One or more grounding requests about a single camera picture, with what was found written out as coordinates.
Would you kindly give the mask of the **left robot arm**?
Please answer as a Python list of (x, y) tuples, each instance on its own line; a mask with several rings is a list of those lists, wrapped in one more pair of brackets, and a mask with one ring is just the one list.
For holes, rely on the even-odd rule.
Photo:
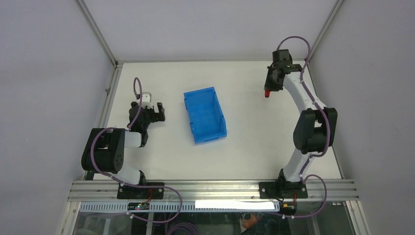
[(134, 198), (143, 198), (147, 194), (144, 172), (125, 163), (124, 150), (146, 146), (150, 124), (165, 121), (161, 102), (157, 103), (157, 109), (156, 112), (151, 103), (146, 102), (139, 107), (139, 103), (133, 101), (129, 120), (134, 123), (130, 130), (114, 127), (93, 128), (81, 157), (82, 168), (108, 176), (121, 185), (129, 185), (128, 192)]

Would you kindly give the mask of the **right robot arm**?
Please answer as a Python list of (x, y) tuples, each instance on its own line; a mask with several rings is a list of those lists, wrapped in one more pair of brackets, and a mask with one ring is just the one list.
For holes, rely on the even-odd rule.
[(273, 62), (268, 67), (264, 85), (266, 97), (271, 92), (286, 89), (300, 114), (293, 132), (295, 150), (275, 181), (277, 194), (281, 198), (289, 198), (295, 192), (305, 190), (305, 172), (315, 158), (327, 152), (334, 141), (337, 111), (326, 107), (311, 92), (303, 72), (299, 64)]

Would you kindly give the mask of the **blue plastic bin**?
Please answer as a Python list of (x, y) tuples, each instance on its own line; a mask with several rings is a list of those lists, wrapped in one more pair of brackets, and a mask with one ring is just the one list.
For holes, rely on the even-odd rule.
[(214, 87), (185, 92), (184, 105), (195, 144), (227, 137), (225, 116)]

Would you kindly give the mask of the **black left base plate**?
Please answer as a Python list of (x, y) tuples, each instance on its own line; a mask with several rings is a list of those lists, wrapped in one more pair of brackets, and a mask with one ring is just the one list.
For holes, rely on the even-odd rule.
[(163, 182), (149, 182), (147, 186), (152, 188), (136, 188), (131, 186), (118, 187), (117, 199), (131, 199), (131, 200), (144, 200), (144, 199), (163, 199), (164, 196), (164, 183)]

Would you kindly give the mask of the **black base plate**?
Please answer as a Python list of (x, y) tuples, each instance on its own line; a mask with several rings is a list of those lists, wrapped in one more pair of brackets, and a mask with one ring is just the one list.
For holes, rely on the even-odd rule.
[(308, 192), (302, 182), (259, 182), (261, 199), (306, 199)]
[(117, 199), (131, 199), (131, 200), (144, 200), (144, 199), (163, 199), (164, 196), (164, 183), (163, 182), (149, 182), (147, 186), (152, 188), (136, 188), (131, 186), (118, 187)]

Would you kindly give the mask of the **aluminium right frame post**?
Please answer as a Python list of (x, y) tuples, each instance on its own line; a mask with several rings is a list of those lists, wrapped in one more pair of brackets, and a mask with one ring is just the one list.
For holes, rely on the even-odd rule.
[(313, 56), (316, 54), (317, 50), (319, 49), (319, 47), (321, 46), (321, 44), (323, 43), (330, 27), (332, 26), (333, 22), (335, 21), (341, 7), (343, 6), (345, 0), (336, 0), (329, 12), (329, 14), (327, 15), (326, 19), (323, 22), (323, 25), (321, 26), (315, 40), (313, 41), (313, 43), (311, 44), (310, 47), (310, 52), (307, 55), (307, 57), (305, 58), (305, 61), (308, 59), (309, 61), (311, 61), (311, 59), (313, 58)]

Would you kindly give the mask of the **aluminium frame post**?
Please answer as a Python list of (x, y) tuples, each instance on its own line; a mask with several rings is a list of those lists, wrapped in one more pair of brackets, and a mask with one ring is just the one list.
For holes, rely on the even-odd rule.
[(310, 52), (307, 55), (307, 57), (305, 58), (305, 61), (308, 59), (309, 61), (311, 61), (311, 59), (313, 58), (313, 56), (316, 54), (317, 50), (319, 49), (319, 47), (321, 46), (321, 44), (323, 43), (330, 27), (332, 26), (333, 22), (335, 21), (341, 7), (343, 6), (345, 0), (336, 0), (329, 12), (329, 14), (327, 15), (326, 19), (323, 22), (323, 25), (321, 26), (315, 40), (313, 41), (313, 43), (311, 44), (310, 47)]
[(115, 59), (114, 54), (112, 53), (107, 41), (104, 38), (101, 30), (99, 29), (98, 24), (96, 23), (93, 15), (91, 14), (86, 2), (84, 0), (75, 0), (81, 14), (83, 15), (84, 19), (86, 20), (87, 24), (90, 27), (90, 30), (94, 34), (98, 44), (103, 49), (104, 53), (106, 54), (107, 58), (110, 60), (111, 64), (116, 67), (118, 65), (117, 60)]

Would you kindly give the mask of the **aluminium front rail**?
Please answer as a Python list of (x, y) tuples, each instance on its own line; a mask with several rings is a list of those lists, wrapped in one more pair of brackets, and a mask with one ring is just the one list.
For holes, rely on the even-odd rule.
[[(282, 196), (276, 193), (273, 180), (166, 180), (165, 187), (156, 187), (152, 194), (154, 201), (175, 202), (180, 195), (185, 202), (196, 200), (240, 200), (240, 201), (271, 201), (283, 198), (284, 201), (296, 199), (298, 202), (318, 202), (327, 197), (329, 202), (358, 201), (359, 195), (353, 180), (326, 179), (322, 184), (319, 180), (309, 179), (299, 195)], [(119, 183), (110, 180), (73, 181), (69, 191), (69, 202), (115, 201), (119, 195), (124, 201), (133, 201), (131, 194), (125, 192)]]

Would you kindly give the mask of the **aluminium left frame post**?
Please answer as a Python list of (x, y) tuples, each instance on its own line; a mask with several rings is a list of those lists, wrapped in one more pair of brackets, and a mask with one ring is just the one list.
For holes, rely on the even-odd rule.
[(118, 65), (117, 60), (115, 59), (114, 54), (112, 53), (107, 41), (104, 38), (101, 30), (99, 29), (98, 24), (96, 23), (93, 15), (91, 14), (86, 2), (84, 0), (75, 0), (81, 14), (83, 15), (84, 19), (86, 20), (87, 24), (90, 27), (90, 30), (94, 34), (98, 44), (103, 49), (104, 53), (106, 54), (107, 58), (110, 60), (111, 64), (116, 67)]

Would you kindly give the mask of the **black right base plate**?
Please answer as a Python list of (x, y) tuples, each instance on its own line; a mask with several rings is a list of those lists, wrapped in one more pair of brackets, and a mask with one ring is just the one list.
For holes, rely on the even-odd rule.
[(308, 192), (302, 182), (259, 182), (261, 199), (306, 199)]

